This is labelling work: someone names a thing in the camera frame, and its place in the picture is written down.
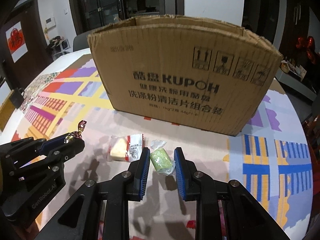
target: patterned tablecloth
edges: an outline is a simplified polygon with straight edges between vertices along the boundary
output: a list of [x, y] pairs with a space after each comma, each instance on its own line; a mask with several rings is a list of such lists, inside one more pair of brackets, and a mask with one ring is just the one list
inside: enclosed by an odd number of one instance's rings
[[[13, 140], [53, 138], [76, 130], [82, 119], [88, 122], [86, 147], [65, 163], [66, 186], [37, 218], [41, 228], [84, 181], [108, 180], [127, 169], [126, 162], [106, 161], [111, 135], [143, 133], [147, 147], [154, 139], [166, 140], [169, 155], [182, 147], [198, 170], [216, 180], [239, 180], [291, 239], [301, 240], [307, 230], [310, 155], [297, 114], [276, 80], [236, 137], [115, 111], [90, 54], [58, 74], [24, 111]], [[131, 238], [194, 239], [186, 225], [195, 217], [196, 204], [180, 200], [175, 177], [159, 175], [151, 165], [146, 196], [129, 204]]]

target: green candy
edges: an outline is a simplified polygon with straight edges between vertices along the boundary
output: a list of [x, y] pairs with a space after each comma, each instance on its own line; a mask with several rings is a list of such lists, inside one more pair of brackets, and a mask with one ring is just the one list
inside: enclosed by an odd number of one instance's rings
[[150, 154], [156, 172], [169, 173], [172, 171], [172, 160], [163, 148], [156, 149]]

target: red poster on door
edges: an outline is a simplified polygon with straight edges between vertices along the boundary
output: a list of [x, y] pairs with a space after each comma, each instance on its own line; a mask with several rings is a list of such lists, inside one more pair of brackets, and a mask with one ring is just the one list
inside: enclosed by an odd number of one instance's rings
[[18, 22], [5, 32], [7, 43], [13, 62], [16, 62], [24, 54], [28, 52], [26, 42], [24, 40], [21, 22]]

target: screw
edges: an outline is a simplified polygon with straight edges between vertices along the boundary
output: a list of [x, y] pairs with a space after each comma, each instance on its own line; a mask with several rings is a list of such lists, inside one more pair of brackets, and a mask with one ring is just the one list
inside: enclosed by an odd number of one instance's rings
[[127, 178], [131, 176], [131, 172], [130, 171], [124, 171], [121, 173], [122, 177]]
[[203, 173], [201, 171], [195, 171], [193, 175], [197, 178], [201, 178], [203, 176]]
[[87, 187], [91, 187], [95, 184], [95, 181], [93, 179], [88, 179], [86, 182], [85, 182], [85, 185]]
[[238, 187], [240, 185], [240, 182], [237, 181], [236, 179], [232, 179], [230, 180], [230, 184], [231, 186]]

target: snack package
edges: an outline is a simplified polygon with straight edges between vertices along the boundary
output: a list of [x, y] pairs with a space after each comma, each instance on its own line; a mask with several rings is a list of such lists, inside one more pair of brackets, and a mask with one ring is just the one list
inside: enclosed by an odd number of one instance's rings
[[140, 159], [143, 148], [143, 134], [133, 134], [125, 137], [111, 136], [107, 160], [133, 162]]
[[155, 151], [150, 154], [150, 159], [153, 163], [154, 168], [156, 169], [156, 172], [168, 176], [173, 173], [176, 164], [174, 160], [171, 160], [171, 158], [163, 148], [166, 143], [166, 141], [152, 141], [151, 149]]

